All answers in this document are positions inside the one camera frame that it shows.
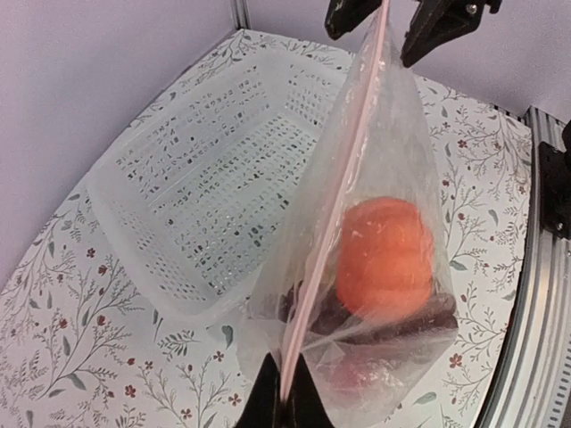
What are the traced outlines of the clear zip top bag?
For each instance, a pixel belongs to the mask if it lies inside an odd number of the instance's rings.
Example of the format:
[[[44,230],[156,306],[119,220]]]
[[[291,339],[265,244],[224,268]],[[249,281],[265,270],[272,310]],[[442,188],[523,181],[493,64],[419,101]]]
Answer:
[[[451,346],[438,184],[383,2],[247,303],[238,426],[375,426]]]

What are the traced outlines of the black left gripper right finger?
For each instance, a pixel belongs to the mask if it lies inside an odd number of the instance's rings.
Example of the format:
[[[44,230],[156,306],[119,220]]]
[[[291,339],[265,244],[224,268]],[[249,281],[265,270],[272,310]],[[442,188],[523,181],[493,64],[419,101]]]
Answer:
[[[291,428],[334,428],[303,355],[298,357],[287,399],[287,426]]]

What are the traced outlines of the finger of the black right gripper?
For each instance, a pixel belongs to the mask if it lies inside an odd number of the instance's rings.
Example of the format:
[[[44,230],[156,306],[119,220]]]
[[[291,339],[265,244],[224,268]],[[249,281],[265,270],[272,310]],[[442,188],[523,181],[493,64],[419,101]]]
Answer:
[[[437,47],[477,30],[484,1],[422,0],[410,22],[401,62],[410,68]]]
[[[379,8],[379,0],[330,0],[324,21],[327,35],[337,40],[357,28]]]

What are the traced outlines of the orange toy fruit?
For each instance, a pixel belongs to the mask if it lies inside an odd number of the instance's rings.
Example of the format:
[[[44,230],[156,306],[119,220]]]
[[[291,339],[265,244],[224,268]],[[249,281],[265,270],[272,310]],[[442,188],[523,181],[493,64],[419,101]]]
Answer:
[[[403,298],[408,315],[432,291],[434,238],[418,208],[401,199],[361,202],[343,216],[337,295],[352,313],[377,315]]]

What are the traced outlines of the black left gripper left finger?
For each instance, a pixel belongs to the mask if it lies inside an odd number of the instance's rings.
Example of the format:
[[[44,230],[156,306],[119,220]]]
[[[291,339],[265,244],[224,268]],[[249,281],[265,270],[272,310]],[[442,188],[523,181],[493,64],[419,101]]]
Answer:
[[[278,428],[282,426],[281,376],[271,354],[262,361],[244,411],[236,428]]]

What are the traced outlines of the red toy pepper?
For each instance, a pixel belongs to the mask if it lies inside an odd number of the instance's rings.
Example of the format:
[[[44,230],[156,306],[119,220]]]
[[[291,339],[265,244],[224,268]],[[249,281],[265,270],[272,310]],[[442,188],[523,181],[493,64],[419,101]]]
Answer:
[[[342,359],[327,373],[327,403],[356,414],[384,414],[402,395],[405,383],[384,361]]]

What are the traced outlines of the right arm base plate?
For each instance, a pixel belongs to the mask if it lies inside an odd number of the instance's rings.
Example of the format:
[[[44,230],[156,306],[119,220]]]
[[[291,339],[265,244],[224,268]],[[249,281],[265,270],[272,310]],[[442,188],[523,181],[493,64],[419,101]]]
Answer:
[[[539,144],[541,225],[559,239],[570,239],[570,123],[561,133],[565,151]]]

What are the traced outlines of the dark red grapes toy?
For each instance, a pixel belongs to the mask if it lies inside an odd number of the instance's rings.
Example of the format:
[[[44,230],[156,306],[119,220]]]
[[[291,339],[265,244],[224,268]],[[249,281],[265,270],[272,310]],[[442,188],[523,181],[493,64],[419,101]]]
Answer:
[[[428,299],[408,315],[389,312],[401,308],[404,302],[399,298],[377,315],[367,311],[352,313],[337,295],[336,279],[329,277],[319,284],[302,349],[331,343],[375,347],[404,341],[449,342],[457,335],[459,322],[452,294],[432,290]]]

